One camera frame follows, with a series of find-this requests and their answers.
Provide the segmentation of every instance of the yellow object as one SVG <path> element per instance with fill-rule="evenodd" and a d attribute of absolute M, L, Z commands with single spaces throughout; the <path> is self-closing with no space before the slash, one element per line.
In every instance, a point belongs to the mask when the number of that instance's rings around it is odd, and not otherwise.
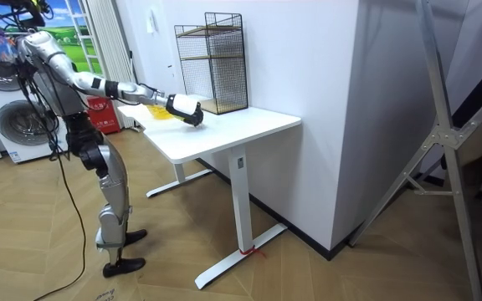
<path fill-rule="evenodd" d="M 167 112 L 167 109 L 158 105 L 147 105 L 146 107 L 150 111 L 151 115 L 157 120 L 167 120 L 173 117 L 172 114 Z"/>

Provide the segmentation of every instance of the red string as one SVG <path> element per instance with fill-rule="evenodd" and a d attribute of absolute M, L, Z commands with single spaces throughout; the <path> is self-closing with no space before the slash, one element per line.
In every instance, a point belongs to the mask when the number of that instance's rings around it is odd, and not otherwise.
<path fill-rule="evenodd" d="M 265 255 L 265 253 L 261 252 L 259 249 L 256 248 L 256 246 L 252 246 L 250 249 L 248 249 L 247 251 L 243 252 L 239 249 L 239 252 L 243 255 L 249 255 L 251 253 L 259 253 L 261 254 L 261 256 L 263 256 L 264 258 L 267 258 L 267 256 Z"/>

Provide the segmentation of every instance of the desk foot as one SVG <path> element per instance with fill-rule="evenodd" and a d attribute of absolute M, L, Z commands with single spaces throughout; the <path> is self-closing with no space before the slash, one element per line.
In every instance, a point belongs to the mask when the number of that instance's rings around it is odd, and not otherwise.
<path fill-rule="evenodd" d="M 284 230 L 286 230 L 284 224 L 277 224 L 274 227 L 271 227 L 269 230 L 265 231 L 262 235 L 256 237 L 254 239 L 254 247 L 260 248 L 265 243 L 276 237 L 277 235 L 281 234 Z M 228 255 L 225 259 L 221 260 L 214 266 L 210 267 L 206 272 L 201 273 L 195 280 L 194 283 L 197 285 L 198 289 L 202 289 L 209 283 L 211 283 L 215 278 L 222 275 L 224 272 L 228 271 L 231 267 L 239 263 L 241 260 L 246 258 L 252 253 L 247 255 L 241 254 L 239 250 L 235 251 Z"/>
<path fill-rule="evenodd" d="M 187 183 L 188 181 L 195 180 L 195 179 L 197 179 L 201 176 L 205 176 L 205 175 L 207 175 L 208 173 L 211 173 L 211 172 L 213 172 L 213 171 L 209 170 L 209 169 L 199 171 L 194 175 L 190 175 L 190 176 L 186 177 L 185 181 L 183 181 L 181 183 L 180 183 L 180 181 L 174 181 L 172 183 L 166 184 L 165 186 L 161 186 L 161 187 L 156 188 L 154 190 L 150 190 L 149 192 L 146 193 L 146 197 L 152 197 L 152 196 L 158 195 L 158 194 L 160 194 L 164 191 L 167 191 L 167 190 L 170 190 L 174 187 L 180 186 L 181 184 Z"/>

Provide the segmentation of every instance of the white desk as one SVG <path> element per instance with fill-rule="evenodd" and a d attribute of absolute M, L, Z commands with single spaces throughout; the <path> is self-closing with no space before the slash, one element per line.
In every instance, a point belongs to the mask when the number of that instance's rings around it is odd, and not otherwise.
<path fill-rule="evenodd" d="M 299 125 L 300 118 L 250 107 L 225 115 L 204 112 L 203 123 L 198 127 L 192 127 L 176 119 L 155 120 L 144 105 L 126 105 L 119 107 L 118 110 L 128 117 L 133 117 L 141 124 L 145 128 L 145 137 L 174 164 L 178 181 L 150 191 L 146 194 L 147 196 L 211 172 L 205 170 L 186 178 L 183 175 L 183 162 L 216 151 L 228 150 L 239 250 L 200 274 L 195 280 L 198 288 L 203 288 L 210 281 L 250 255 L 254 248 L 261 247 L 286 229 L 286 226 L 280 223 L 271 227 L 259 237 L 252 238 L 249 180 L 247 178 L 244 144 Z"/>

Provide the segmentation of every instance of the white wall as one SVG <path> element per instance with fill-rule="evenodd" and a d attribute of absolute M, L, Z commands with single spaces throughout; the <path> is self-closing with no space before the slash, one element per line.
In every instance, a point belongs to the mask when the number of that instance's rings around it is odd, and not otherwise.
<path fill-rule="evenodd" d="M 433 125 L 415 2 L 360 1 L 332 246 L 366 218 Z M 448 70 L 466 2 L 431 3 Z"/>
<path fill-rule="evenodd" d="M 469 0 L 447 77 L 448 97 L 452 112 L 459 108 L 481 79 L 482 0 Z M 443 153 L 441 147 L 430 151 L 423 161 L 421 171 L 427 170 Z M 438 168 L 431 175 L 443 179 L 445 172 L 442 168 Z"/>
<path fill-rule="evenodd" d="M 144 3 L 157 4 L 131 1 L 120 10 L 123 22 L 131 20 L 126 34 L 135 36 L 128 40 L 139 48 L 140 73 L 149 84 L 159 84 L 158 70 L 174 61 L 172 92 L 184 92 L 173 26 L 205 24 L 205 12 L 243 15 L 250 104 L 303 119 L 302 126 L 248 145 L 250 192 L 330 248 L 357 1 L 165 1 L 166 22 L 159 29 L 170 38 L 174 59 L 164 53 L 154 62 L 147 56 L 157 54 L 156 41 L 139 21 Z M 156 45 L 167 48 L 162 41 Z M 228 174 L 224 155 L 203 159 Z"/>
<path fill-rule="evenodd" d="M 172 94 L 178 89 L 174 62 L 178 61 L 171 48 L 171 32 L 166 25 L 162 0 L 115 0 L 120 13 L 130 50 L 133 51 L 136 75 L 139 81 Z M 156 31 L 146 29 L 150 11 L 153 11 Z"/>

